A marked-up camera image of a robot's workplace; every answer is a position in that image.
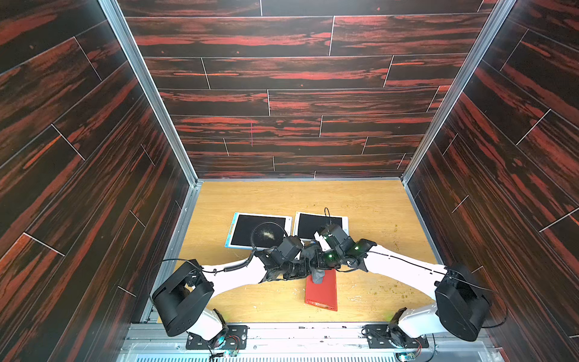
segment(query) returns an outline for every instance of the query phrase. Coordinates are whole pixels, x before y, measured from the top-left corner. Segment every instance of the light wood tabletop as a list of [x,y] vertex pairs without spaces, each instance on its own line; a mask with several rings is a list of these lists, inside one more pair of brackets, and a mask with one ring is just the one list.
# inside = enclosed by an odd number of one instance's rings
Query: light wood tabletop
[[[225,248],[235,212],[293,219],[296,211],[323,214],[324,207],[348,216],[354,241],[369,239],[436,263],[397,180],[204,182],[179,257],[205,265],[247,258],[248,250]],[[399,308],[432,303],[414,288],[361,270],[338,273],[337,285],[337,312],[304,303],[305,279],[240,287],[216,296],[208,308],[217,308],[228,322],[389,321]]]

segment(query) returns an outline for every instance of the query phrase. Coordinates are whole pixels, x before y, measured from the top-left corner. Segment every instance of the mounting plate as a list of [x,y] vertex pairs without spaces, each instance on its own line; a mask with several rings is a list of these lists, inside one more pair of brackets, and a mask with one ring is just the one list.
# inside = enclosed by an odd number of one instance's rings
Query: mounting plate
[[[239,337],[239,341],[241,343],[239,343],[239,346],[237,346],[237,342],[235,341],[235,339],[229,337],[229,338],[225,339],[225,344],[217,350],[234,350],[234,349],[242,350],[242,349],[245,349],[245,347],[247,346],[247,329],[248,329],[247,326],[243,326],[243,325],[239,325],[239,324],[236,324],[234,326],[229,326],[228,336],[235,335],[235,336]],[[187,350],[200,350],[200,349],[207,350],[208,349],[208,342],[203,340],[200,336],[198,336],[196,334],[189,333],[189,336],[187,337],[187,342],[185,344],[185,349],[187,349]]]
[[[383,337],[386,335],[386,329],[388,328],[388,323],[382,324],[366,324],[363,329],[363,333],[366,334],[366,340],[368,341],[368,347],[370,349],[392,349],[397,348],[394,346],[388,338]],[[428,339],[423,337],[416,338],[416,341],[412,341],[413,345],[408,346],[407,348],[418,348],[418,343],[422,345],[422,348],[428,348]]]

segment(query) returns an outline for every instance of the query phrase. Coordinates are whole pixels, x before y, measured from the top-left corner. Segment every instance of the white tablet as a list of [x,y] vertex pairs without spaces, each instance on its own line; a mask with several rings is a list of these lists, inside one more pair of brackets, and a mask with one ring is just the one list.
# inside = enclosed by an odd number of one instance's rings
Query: white tablet
[[320,228],[328,226],[329,224],[337,224],[344,230],[346,234],[350,234],[348,230],[348,217],[347,216],[326,216],[320,214],[310,214],[310,213],[295,213],[294,221],[294,233],[302,241],[312,241],[315,240],[314,234]]
[[225,247],[252,249],[251,232],[257,225],[266,221],[274,222],[279,226],[264,224],[255,231],[254,243],[257,249],[263,250],[272,246],[279,246],[284,238],[283,230],[288,235],[291,234],[291,216],[235,213]]

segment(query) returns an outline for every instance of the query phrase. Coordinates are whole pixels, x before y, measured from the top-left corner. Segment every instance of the enclosure wall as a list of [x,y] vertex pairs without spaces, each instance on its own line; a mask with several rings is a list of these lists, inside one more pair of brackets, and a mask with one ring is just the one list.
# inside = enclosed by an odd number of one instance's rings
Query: enclosure wall
[[445,262],[505,298],[510,361],[579,359],[578,13],[515,4],[408,184]]
[[110,361],[189,185],[96,0],[0,8],[0,360]]
[[493,0],[120,0],[200,178],[405,170]]

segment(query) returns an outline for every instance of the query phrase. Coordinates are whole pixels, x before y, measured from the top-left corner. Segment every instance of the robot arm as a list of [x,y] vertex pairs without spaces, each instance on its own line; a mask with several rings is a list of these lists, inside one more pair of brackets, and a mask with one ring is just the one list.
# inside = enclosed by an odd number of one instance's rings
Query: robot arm
[[[372,247],[371,251],[372,253],[368,253],[368,256],[364,259],[368,272],[385,275],[401,281],[420,290],[430,298],[436,299],[434,293],[436,290],[435,284],[440,282],[446,275],[447,270],[444,265],[412,259],[380,245]],[[436,270],[439,273],[432,273],[429,270]]]
[[402,308],[395,314],[387,332],[393,344],[405,347],[421,335],[444,331],[466,341],[476,340],[490,299],[481,289],[471,287],[476,280],[464,267],[419,261],[366,239],[355,243],[337,225],[318,233],[329,250],[323,251],[318,243],[303,246],[299,238],[289,236],[278,247],[254,250],[249,261],[201,267],[192,260],[181,265],[152,295],[167,334],[171,337],[187,331],[218,346],[227,325],[217,311],[205,308],[212,297],[279,277],[292,280],[323,275],[324,270],[345,264],[391,277],[436,300],[418,309]]

